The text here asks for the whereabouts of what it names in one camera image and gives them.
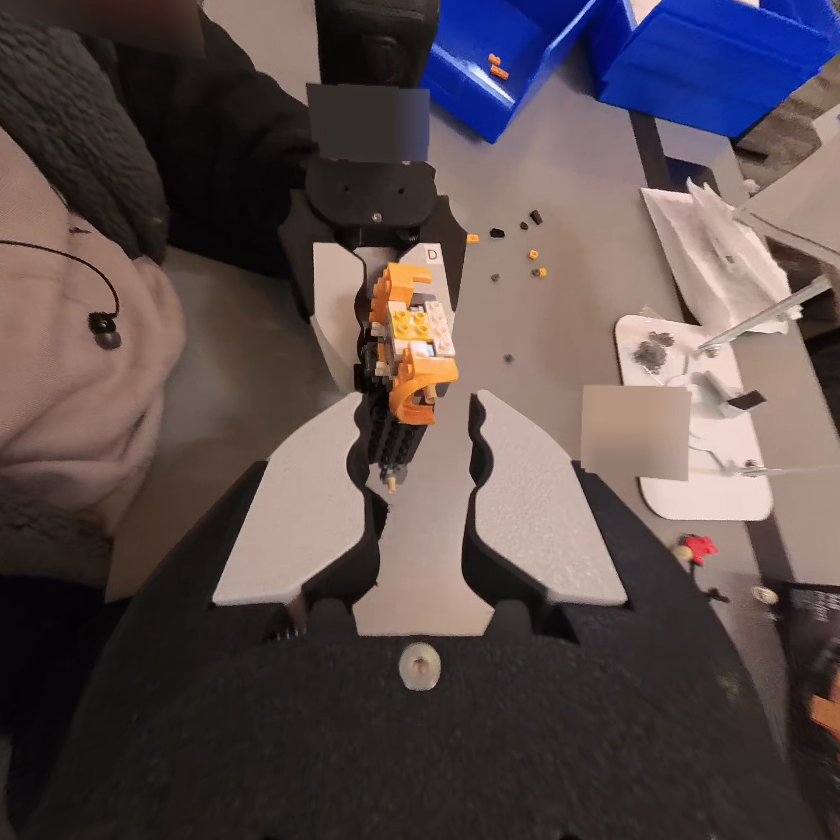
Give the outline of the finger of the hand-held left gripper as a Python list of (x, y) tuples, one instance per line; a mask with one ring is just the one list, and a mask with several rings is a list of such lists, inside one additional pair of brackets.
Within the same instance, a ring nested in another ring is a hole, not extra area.
[(364, 288), (366, 267), (355, 253), (335, 243), (315, 243), (311, 327), (332, 380), (342, 394), (355, 390), (361, 333), (356, 298)]
[(447, 316), (455, 314), (457, 290), (450, 286), (441, 245), (415, 245), (402, 255), (402, 264), (426, 268), (432, 276), (429, 283), (415, 284), (413, 302), (435, 298)]

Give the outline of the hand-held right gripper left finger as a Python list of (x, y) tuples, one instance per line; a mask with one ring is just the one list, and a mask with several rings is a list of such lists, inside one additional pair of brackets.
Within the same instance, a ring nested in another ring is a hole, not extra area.
[(381, 568), (387, 503), (371, 488), (370, 407), (345, 396), (306, 422), (268, 457), (213, 594), (216, 606), (352, 607)]

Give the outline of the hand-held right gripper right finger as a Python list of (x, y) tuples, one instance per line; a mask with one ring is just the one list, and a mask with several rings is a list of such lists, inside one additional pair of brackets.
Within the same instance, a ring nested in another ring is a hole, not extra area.
[(572, 459), (488, 390), (469, 399), (472, 444), (461, 570), (485, 603), (620, 607), (627, 594)]

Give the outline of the orange lego wheel arch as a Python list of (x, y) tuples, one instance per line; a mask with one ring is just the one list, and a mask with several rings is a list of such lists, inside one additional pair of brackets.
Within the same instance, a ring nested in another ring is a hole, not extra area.
[(455, 358), (415, 354), (405, 349), (397, 367), (397, 376), (388, 398), (391, 413), (404, 425), (435, 425), (434, 404), (421, 400), (429, 389), (456, 382), (459, 377)]

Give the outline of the orange black lego car body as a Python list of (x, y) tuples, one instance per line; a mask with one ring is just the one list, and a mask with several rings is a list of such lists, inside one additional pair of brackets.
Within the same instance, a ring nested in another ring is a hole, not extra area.
[[(408, 466), (431, 427), (404, 425), (391, 413), (389, 395), (404, 350), (455, 358), (456, 362), (452, 325), (441, 303), (434, 297), (413, 302), (415, 284), (431, 280), (426, 268), (390, 261), (365, 291), (366, 310), (360, 320), (354, 384), (366, 394), (369, 407), (369, 463), (378, 469), (380, 481), (389, 492), (395, 492), (403, 483)], [(435, 417), (438, 400), (455, 382), (426, 391), (421, 402), (434, 404)]]

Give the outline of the person's left forearm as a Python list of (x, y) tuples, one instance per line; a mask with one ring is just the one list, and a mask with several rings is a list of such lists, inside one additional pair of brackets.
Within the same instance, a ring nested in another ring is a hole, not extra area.
[(157, 165), (167, 243), (288, 280), (278, 234), (315, 155), (308, 109), (204, 13), (205, 57), (115, 46), (115, 83)]

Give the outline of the scatter of small lego pieces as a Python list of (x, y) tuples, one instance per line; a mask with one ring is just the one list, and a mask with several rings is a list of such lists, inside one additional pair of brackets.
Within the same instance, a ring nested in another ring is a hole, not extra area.
[[(533, 209), (531, 211), (531, 213), (529, 214), (529, 217), (530, 217), (533, 225), (541, 226), (542, 224), (544, 224), (544, 218), (543, 218), (542, 214), (540, 213), (540, 210), (538, 210), (538, 208)], [(525, 221), (521, 221), (520, 222), (520, 230), (522, 230), (523, 232), (529, 230), (529, 223), (527, 223)], [(491, 239), (502, 239), (506, 236), (506, 231), (502, 228), (493, 227), (493, 228), (490, 229), (489, 234), (490, 234)], [(538, 261), (539, 260), (538, 250), (535, 249), (535, 248), (531, 248), (530, 251), (528, 252), (528, 259), (530, 261)], [(535, 266), (531, 269), (531, 275), (533, 277), (543, 278), (543, 277), (546, 277), (548, 275), (548, 270), (545, 268), (545, 266)], [(493, 283), (493, 284), (497, 284), (500, 281), (500, 278), (501, 278), (501, 275), (497, 271), (494, 271), (490, 274), (490, 282)], [(514, 361), (515, 361), (515, 358), (513, 357), (513, 355), (511, 353), (505, 353), (503, 355), (503, 360), (504, 360), (505, 364), (513, 364)]]

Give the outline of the black lego set box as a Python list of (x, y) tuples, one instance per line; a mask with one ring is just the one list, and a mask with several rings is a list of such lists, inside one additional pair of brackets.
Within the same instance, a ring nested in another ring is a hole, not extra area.
[(839, 589), (779, 585), (789, 760), (824, 834), (839, 838)]

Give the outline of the lego instruction booklet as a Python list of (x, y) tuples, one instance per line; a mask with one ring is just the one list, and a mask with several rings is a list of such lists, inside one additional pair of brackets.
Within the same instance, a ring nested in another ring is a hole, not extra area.
[(820, 147), (736, 208), (757, 233), (839, 268), (839, 107), (815, 122)]

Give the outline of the blue plastic bin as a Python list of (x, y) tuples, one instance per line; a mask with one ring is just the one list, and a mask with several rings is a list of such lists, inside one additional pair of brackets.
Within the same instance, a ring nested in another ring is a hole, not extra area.
[(827, 1), (604, 2), (585, 30), (599, 101), (738, 138), (838, 54)]
[[(442, 1), (422, 86), (496, 142), (577, 44), (600, 1)], [(491, 75), (500, 57), (508, 80)]]

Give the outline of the clear bag of small parts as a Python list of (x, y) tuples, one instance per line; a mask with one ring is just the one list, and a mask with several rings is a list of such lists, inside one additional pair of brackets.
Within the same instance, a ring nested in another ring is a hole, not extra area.
[(657, 377), (669, 362), (669, 350), (675, 341), (671, 332), (651, 331), (631, 353), (631, 358), (649, 375)]

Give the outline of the grey wedge plate black edge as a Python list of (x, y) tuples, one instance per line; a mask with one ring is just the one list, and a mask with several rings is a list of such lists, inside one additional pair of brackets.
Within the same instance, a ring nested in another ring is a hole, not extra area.
[(768, 402), (761, 392), (740, 391), (723, 381), (713, 371), (703, 371), (701, 376), (709, 391), (715, 396), (719, 414), (724, 418), (733, 419), (750, 415)]

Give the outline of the person's pale hoodie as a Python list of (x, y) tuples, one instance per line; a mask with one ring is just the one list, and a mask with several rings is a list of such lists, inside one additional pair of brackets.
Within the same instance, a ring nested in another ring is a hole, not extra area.
[(167, 275), (65, 205), (2, 131), (2, 574), (103, 587), (185, 324)]

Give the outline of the crumpled white paper bag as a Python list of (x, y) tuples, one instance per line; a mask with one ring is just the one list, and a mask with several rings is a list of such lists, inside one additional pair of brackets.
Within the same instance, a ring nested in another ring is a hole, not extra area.
[(791, 294), (766, 244), (733, 216), (709, 185), (685, 192), (640, 191), (680, 295), (710, 335), (732, 328)]

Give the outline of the metal book stand bracket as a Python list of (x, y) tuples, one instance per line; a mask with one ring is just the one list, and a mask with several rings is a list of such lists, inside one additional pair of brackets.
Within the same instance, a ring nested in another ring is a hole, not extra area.
[(723, 466), (723, 473), (729, 477), (745, 477), (745, 478), (760, 478), (772, 476), (792, 476), (792, 475), (808, 475), (819, 474), (825, 472), (837, 472), (839, 465), (820, 465), (809, 467), (767, 467), (760, 465), (757, 462), (748, 460), (744, 464), (739, 465), (733, 461), (729, 461)]

